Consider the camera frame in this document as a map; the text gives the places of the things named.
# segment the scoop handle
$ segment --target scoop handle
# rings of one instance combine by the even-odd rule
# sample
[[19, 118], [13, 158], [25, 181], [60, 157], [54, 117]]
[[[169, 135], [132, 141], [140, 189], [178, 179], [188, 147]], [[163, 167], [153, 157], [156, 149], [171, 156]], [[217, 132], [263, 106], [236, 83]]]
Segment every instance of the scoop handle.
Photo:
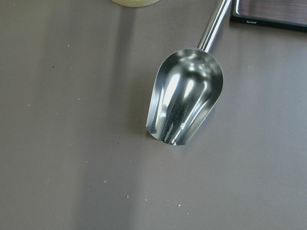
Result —
[[197, 48], [209, 52], [220, 25], [227, 13], [231, 0], [219, 0]]

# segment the container lid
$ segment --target container lid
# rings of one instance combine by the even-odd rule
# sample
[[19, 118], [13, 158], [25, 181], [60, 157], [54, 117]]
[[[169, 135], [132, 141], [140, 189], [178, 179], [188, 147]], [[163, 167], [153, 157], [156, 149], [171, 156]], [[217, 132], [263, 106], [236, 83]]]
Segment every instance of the container lid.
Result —
[[112, 1], [128, 7], [142, 7], [154, 4], [159, 0], [112, 0]]

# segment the stainless steel scoop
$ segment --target stainless steel scoop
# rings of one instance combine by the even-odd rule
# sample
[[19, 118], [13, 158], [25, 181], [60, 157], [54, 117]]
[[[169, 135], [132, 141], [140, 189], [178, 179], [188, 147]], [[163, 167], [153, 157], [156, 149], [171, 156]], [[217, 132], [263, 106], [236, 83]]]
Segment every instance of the stainless steel scoop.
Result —
[[185, 145], [219, 98], [223, 73], [208, 52], [230, 2], [218, 1], [198, 48], [181, 49], [160, 66], [146, 123], [154, 138]]

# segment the gray countertop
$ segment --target gray countertop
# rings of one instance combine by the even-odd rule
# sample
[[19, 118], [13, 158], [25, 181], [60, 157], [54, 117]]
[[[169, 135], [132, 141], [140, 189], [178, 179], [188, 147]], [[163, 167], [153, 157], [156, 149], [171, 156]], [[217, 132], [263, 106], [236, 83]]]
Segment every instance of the gray countertop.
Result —
[[1, 230], [305, 230], [307, 34], [229, 22], [222, 95], [186, 146], [145, 122], [214, 0], [0, 3]]

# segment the black tray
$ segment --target black tray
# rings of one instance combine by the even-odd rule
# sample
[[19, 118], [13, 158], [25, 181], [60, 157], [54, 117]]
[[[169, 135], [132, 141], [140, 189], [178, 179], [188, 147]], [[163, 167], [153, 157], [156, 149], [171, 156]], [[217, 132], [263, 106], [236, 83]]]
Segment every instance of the black tray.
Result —
[[307, 0], [233, 0], [230, 21], [307, 32]]

